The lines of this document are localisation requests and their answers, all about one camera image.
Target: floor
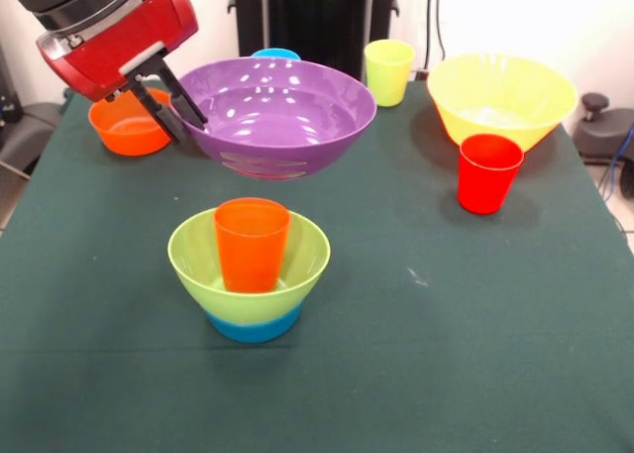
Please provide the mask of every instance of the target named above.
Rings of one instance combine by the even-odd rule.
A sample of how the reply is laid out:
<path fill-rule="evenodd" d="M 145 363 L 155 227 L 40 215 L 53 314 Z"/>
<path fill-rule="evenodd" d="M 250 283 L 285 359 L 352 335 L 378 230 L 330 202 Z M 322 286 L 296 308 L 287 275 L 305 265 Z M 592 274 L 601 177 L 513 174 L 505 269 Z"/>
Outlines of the floor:
<path fill-rule="evenodd" d="M 594 180 L 595 185 L 599 185 L 601 177 L 605 171 L 602 166 L 588 166 L 587 170 Z M 612 215 L 620 222 L 623 231 L 627 236 L 628 244 L 634 253 L 634 199 L 626 200 L 618 189 L 618 177 L 620 169 L 616 171 L 617 186 L 612 196 L 607 200 L 607 208 Z M 19 176 L 0 167 L 0 235 L 9 223 L 11 214 L 18 204 L 27 182 Z"/>

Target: white wall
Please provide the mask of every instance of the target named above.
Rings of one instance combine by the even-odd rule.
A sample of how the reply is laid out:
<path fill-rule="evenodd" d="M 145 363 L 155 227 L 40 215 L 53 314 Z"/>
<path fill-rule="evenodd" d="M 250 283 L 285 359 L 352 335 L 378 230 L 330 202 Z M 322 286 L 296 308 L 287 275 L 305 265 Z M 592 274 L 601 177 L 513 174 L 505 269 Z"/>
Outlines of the white wall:
<path fill-rule="evenodd" d="M 580 94 L 634 106 L 634 0 L 440 0 L 448 56 L 494 51 L 534 58 L 567 76 Z M 426 0 L 399 0 L 391 36 L 413 44 L 422 67 Z M 435 20 L 432 13 L 433 35 Z M 440 58 L 433 42 L 432 66 Z M 568 121 L 570 128 L 580 112 Z"/>
<path fill-rule="evenodd" d="M 34 41 L 43 31 L 15 0 L 0 0 L 0 42 L 25 103 L 60 100 L 64 85 Z M 174 72 L 238 55 L 235 11 L 227 0 L 192 0 L 200 31 L 168 57 Z M 441 0 L 448 55 L 473 50 L 533 57 L 569 77 L 580 93 L 598 90 L 614 105 L 634 106 L 634 0 Z M 399 0 L 392 36 L 424 56 L 426 0 Z M 438 61 L 434 44 L 432 62 Z"/>
<path fill-rule="evenodd" d="M 236 13 L 227 0 L 191 0 L 200 30 L 167 58 L 176 75 L 202 63 L 238 55 Z M 44 63 L 35 40 L 43 27 L 17 0 L 0 0 L 0 44 L 23 104 L 61 101 L 65 84 Z"/>

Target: plastic bowl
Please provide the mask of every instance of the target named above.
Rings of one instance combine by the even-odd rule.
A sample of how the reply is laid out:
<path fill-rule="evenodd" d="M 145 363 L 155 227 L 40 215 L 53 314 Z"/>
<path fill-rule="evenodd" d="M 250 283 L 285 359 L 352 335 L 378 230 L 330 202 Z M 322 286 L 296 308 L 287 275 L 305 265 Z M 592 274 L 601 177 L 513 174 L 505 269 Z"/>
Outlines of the plastic bowl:
<path fill-rule="evenodd" d="M 169 104 L 169 94 L 148 88 L 153 98 Z M 122 156 L 145 156 L 169 144 L 170 138 L 130 91 L 112 103 L 101 100 L 90 106 L 88 120 L 106 148 Z"/>
<path fill-rule="evenodd" d="M 451 139 L 497 134 L 530 150 L 577 107 L 575 88 L 536 61 L 496 54 L 446 59 L 427 79 Z"/>
<path fill-rule="evenodd" d="M 287 314 L 310 292 L 330 260 L 330 244 L 313 222 L 290 212 L 290 228 L 277 288 L 264 293 L 225 289 L 222 280 L 215 208 L 188 218 L 169 238 L 169 260 L 183 286 L 214 318 L 233 324 L 270 322 Z"/>
<path fill-rule="evenodd" d="M 223 321 L 207 313 L 209 321 L 223 336 L 236 342 L 247 344 L 259 344 L 261 342 L 272 341 L 285 334 L 297 322 L 301 304 L 293 307 L 290 311 L 277 319 L 258 324 L 234 324 Z"/>
<path fill-rule="evenodd" d="M 297 53 L 293 50 L 287 49 L 263 49 L 258 50 L 252 57 L 271 57 L 271 58 L 288 58 L 288 59 L 301 59 Z"/>
<path fill-rule="evenodd" d="M 290 179 L 330 165 L 376 114 L 359 81 L 309 61 L 227 59 L 181 80 L 208 117 L 206 130 L 185 122 L 211 158 L 243 175 Z"/>

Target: black knob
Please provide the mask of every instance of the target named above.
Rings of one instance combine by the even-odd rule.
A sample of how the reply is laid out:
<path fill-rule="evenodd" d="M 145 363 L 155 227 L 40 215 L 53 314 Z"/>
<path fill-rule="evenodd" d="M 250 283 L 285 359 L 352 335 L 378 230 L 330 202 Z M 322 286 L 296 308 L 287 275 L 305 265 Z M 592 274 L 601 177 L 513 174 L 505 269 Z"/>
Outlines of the black knob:
<path fill-rule="evenodd" d="M 601 93 L 586 93 L 581 97 L 581 103 L 588 113 L 600 113 L 609 106 L 610 100 Z"/>

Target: cup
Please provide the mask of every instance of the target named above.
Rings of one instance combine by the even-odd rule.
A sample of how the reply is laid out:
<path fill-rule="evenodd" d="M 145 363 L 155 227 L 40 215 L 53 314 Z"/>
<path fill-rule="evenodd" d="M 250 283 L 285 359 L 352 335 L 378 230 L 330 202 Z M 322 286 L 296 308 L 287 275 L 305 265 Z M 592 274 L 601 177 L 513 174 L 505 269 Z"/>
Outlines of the cup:
<path fill-rule="evenodd" d="M 366 45 L 368 89 L 378 106 L 396 106 L 405 97 L 414 48 L 399 40 L 376 40 Z"/>
<path fill-rule="evenodd" d="M 460 145 L 458 200 L 469 212 L 489 214 L 504 203 L 524 152 L 510 139 L 469 136 Z"/>
<path fill-rule="evenodd" d="M 274 290 L 290 225 L 288 210 L 264 198 L 236 198 L 220 205 L 214 219 L 225 288 Z"/>

